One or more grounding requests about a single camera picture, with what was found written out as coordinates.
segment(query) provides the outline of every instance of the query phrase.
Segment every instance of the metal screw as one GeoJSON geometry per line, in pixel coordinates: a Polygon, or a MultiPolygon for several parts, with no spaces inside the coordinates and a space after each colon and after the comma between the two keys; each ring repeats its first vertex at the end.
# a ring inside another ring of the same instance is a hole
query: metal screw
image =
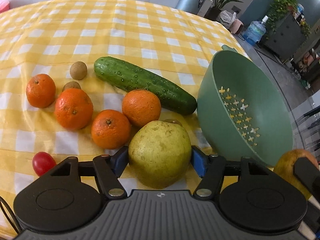
{"type": "Polygon", "coordinates": [[[212,194],[212,191],[207,188],[201,188],[197,190],[196,194],[199,197],[209,197],[212,194]]]}
{"type": "Polygon", "coordinates": [[[109,195],[112,197],[120,197],[124,194],[123,189],[120,188],[112,188],[111,190],[109,190],[109,195]]]}

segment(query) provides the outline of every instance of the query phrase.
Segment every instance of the green colander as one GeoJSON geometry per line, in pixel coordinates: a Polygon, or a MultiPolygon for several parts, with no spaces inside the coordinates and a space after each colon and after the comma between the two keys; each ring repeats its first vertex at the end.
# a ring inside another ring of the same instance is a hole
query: green colander
{"type": "Polygon", "coordinates": [[[227,160],[252,157],[269,166],[292,149],[289,114],[268,77],[235,49],[223,45],[198,94],[202,132],[227,160]]]}

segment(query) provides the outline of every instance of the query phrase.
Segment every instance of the pink box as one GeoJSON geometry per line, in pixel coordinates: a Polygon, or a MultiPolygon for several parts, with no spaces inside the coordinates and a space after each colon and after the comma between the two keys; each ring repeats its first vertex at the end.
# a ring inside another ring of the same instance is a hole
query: pink box
{"type": "Polygon", "coordinates": [[[0,13],[8,11],[10,3],[7,0],[0,0],[0,13]]]}

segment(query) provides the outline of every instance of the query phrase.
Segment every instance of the cabinet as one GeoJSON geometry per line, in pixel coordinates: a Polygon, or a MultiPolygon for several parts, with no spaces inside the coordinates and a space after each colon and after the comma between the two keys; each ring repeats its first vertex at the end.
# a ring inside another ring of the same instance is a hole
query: cabinet
{"type": "Polygon", "coordinates": [[[268,37],[262,40],[263,44],[276,53],[282,61],[291,58],[306,40],[299,23],[291,14],[279,21],[276,31],[270,31],[268,37]]]}

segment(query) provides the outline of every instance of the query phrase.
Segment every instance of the red cherry tomato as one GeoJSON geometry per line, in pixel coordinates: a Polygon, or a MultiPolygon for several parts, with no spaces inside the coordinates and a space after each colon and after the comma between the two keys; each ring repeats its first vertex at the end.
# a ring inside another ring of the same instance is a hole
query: red cherry tomato
{"type": "Polygon", "coordinates": [[[38,176],[45,174],[56,165],[52,156],[46,152],[38,152],[32,159],[33,170],[38,176]]]}

